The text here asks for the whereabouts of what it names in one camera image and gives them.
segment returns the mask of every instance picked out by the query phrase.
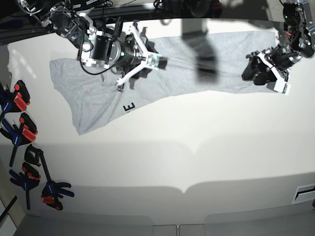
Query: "black wire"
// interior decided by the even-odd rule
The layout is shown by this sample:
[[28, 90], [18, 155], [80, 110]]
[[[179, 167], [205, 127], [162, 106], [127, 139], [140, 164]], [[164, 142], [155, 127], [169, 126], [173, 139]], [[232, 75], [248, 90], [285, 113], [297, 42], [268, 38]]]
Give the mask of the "black wire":
[[150, 13], [150, 16], [151, 16], [151, 18], [154, 18], [155, 17], [155, 15], [156, 15], [156, 13], [159, 11], [159, 12], [165, 12], [165, 13], [168, 13], [168, 14], [171, 14], [171, 16], [173, 17], [173, 16], [179, 16], [179, 15], [181, 15], [181, 12], [173, 12], [172, 10], [167, 10], [167, 9], [165, 9], [165, 5], [164, 5], [164, 8], [162, 9], [162, 8], [159, 8], [159, 6], [158, 6], [158, 4], [159, 4], [159, 2], [160, 2], [160, 0], [155, 0], [154, 2], [153, 2], [153, 6], [154, 6], [154, 11], [153, 12], [151, 12]]
[[290, 42], [288, 42], [287, 44], [285, 44], [285, 45], [282, 46], [282, 47], [279, 47], [277, 50], [275, 50], [275, 51], [269, 53], [268, 55], [269, 55], [269, 56], [270, 56], [270, 55], [275, 55], [278, 51], [280, 51], [280, 50], [282, 50], [283, 48], [286, 48], [287, 46], [291, 45], [291, 44], [297, 39], [297, 37], [299, 36], [299, 34], [300, 34], [300, 27], [298, 26], [298, 27], [297, 27], [297, 31], [296, 31], [296, 33], [295, 33], [295, 36], [293, 37], [293, 39], [292, 39]]
[[104, 9], [105, 9], [106, 7], [111, 7], [111, 6], [114, 5], [114, 3], [113, 3], [111, 0], [103, 0], [103, 4], [104, 4], [104, 6], [102, 7], [102, 8], [103, 8], [103, 9], [102, 9], [102, 16], [100, 17], [100, 19], [102, 19], [103, 16], [104, 16]]
[[282, 6], [284, 6], [284, 3], [281, 0], [279, 0], [279, 2], [282, 4]]
[[134, 2], [134, 1], [136, 1], [136, 0], [132, 0], [130, 2], [124, 3], [124, 4], [120, 5], [120, 6], [125, 6], [125, 5], [130, 4], [130, 3]]
[[[83, 35], [82, 40], [81, 40], [79, 55], [82, 54], [83, 42], [84, 42], [84, 35]], [[89, 75], [100, 75], [100, 74], [103, 74], [104, 72], [106, 72], [106, 71], [108, 71], [109, 69], [111, 69], [114, 65], [115, 65], [115, 64], [113, 64], [111, 67], [109, 67], [108, 69], [105, 69], [105, 70], [103, 70], [103, 71], [101, 71], [101, 72], [98, 72], [98, 73], [91, 73], [91, 72], [87, 71], [87, 70], [84, 68], [84, 66], [83, 66], [83, 64], [82, 64], [82, 60], [80, 59], [80, 66], [81, 66], [82, 70], [83, 70], [84, 72], [88, 73]]]

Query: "white table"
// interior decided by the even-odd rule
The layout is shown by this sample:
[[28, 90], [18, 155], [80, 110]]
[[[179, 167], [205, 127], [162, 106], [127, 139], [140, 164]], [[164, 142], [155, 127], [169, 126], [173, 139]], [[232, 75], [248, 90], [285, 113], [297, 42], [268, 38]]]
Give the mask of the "white table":
[[[184, 31], [196, 30], [200, 22], [184, 20]], [[201, 25], [208, 33], [263, 30], [245, 21], [204, 20]], [[143, 21], [143, 27], [149, 39], [179, 36], [183, 28], [182, 20], [166, 26]], [[75, 213], [109, 223], [203, 223], [210, 214], [289, 205], [296, 186], [275, 194], [262, 190], [284, 188], [280, 177], [315, 171], [315, 59], [293, 67], [289, 96], [207, 91], [169, 97], [79, 136], [49, 70], [49, 61], [76, 58], [77, 49], [50, 34], [9, 44], [8, 50], [11, 87], [23, 79], [31, 95], [27, 112], [38, 127], [34, 145], [45, 152], [52, 178], [70, 182], [76, 194], [61, 200], [62, 212], [46, 206], [40, 198], [44, 172], [37, 168], [42, 185], [31, 191], [28, 214], [68, 218]], [[10, 122], [18, 118], [7, 115]], [[8, 171], [13, 145], [4, 137], [0, 142]], [[25, 148], [18, 150], [16, 172]], [[267, 183], [258, 183], [264, 189], [243, 194], [257, 179]], [[24, 192], [16, 191], [25, 208]]]

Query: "gray t-shirt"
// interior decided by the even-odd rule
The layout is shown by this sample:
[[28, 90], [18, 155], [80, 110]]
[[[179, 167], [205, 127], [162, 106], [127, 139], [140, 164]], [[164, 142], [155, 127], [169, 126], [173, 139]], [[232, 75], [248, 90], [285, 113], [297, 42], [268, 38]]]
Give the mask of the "gray t-shirt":
[[118, 91], [117, 74], [112, 71], [92, 76], [76, 60], [50, 62], [54, 87], [70, 105], [79, 135], [168, 96], [206, 90], [272, 92], [266, 86], [244, 82], [242, 73], [249, 62], [246, 55], [275, 46], [273, 32], [199, 34], [150, 41], [167, 58], [166, 68], [150, 71], [146, 78], [130, 79], [123, 92]]

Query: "black logo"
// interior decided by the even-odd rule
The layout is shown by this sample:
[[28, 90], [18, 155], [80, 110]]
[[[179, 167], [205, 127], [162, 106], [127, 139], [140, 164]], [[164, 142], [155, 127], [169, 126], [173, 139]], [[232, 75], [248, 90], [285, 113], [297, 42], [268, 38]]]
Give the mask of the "black logo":
[[128, 107], [127, 107], [127, 108], [124, 106], [124, 110], [125, 110], [125, 112], [130, 111], [130, 110], [132, 110], [132, 109], [134, 109], [134, 108], [136, 108], [136, 107], [135, 107], [135, 105], [134, 105], [134, 103], [133, 103], [133, 102], [131, 103], [131, 106], [129, 106], [129, 105], [128, 105]]

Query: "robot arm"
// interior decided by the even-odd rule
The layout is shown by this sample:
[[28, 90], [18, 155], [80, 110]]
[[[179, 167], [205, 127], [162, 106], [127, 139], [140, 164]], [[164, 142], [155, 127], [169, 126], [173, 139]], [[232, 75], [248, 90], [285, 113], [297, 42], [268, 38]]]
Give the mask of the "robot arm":
[[[16, 0], [25, 13], [33, 16], [51, 32], [68, 39], [79, 51], [78, 61], [82, 69], [91, 75], [104, 73], [117, 67], [121, 74], [117, 85], [127, 82], [142, 69], [158, 69], [160, 55], [150, 52], [140, 36], [136, 22], [130, 26], [129, 35], [124, 41], [119, 40], [123, 21], [118, 17], [115, 28], [103, 21], [93, 21], [86, 13], [76, 13], [69, 0]], [[87, 67], [98, 67], [103, 70], [91, 73]]]
[[249, 65], [242, 78], [255, 85], [270, 83], [273, 90], [288, 94], [290, 67], [302, 57], [311, 58], [315, 48], [315, 26], [307, 0], [286, 0], [283, 4], [284, 31], [289, 42], [248, 55]]

